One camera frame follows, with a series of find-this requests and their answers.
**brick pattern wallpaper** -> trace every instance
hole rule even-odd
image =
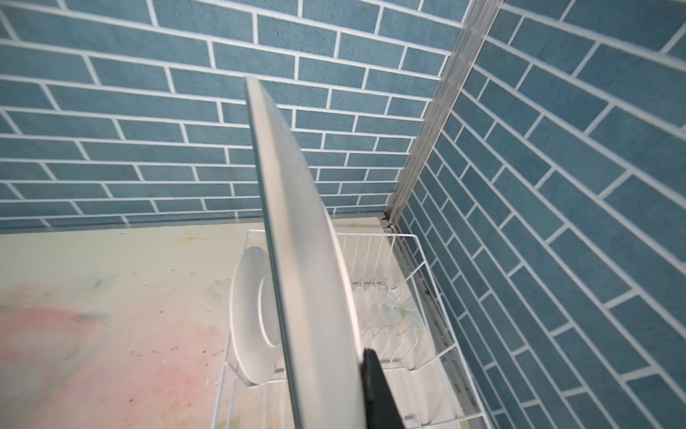
[[[468,0],[0,3],[0,229],[17,229],[260,216],[246,73],[329,211],[383,211]]]
[[[399,227],[499,429],[684,427],[685,34],[683,2],[506,0],[421,173]]]

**rack wire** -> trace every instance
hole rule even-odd
[[[351,279],[359,335],[381,362],[407,429],[491,429],[421,243],[400,233],[337,233]],[[265,231],[243,249],[267,250]],[[415,250],[414,259],[408,249]],[[241,373],[231,333],[217,382],[212,429],[293,428],[283,362],[271,380]]]

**wire rack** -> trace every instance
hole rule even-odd
[[[481,398],[416,235],[338,233],[364,348],[377,352],[407,429],[491,429]],[[265,231],[246,233],[244,250],[267,250]],[[409,248],[416,250],[412,261]],[[283,362],[252,384],[226,341],[212,429],[293,428]]]

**wall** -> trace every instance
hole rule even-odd
[[[260,216],[246,73],[330,212],[383,211],[468,0],[2,3],[12,229]]]
[[[686,4],[506,0],[399,226],[493,420],[686,419]]]

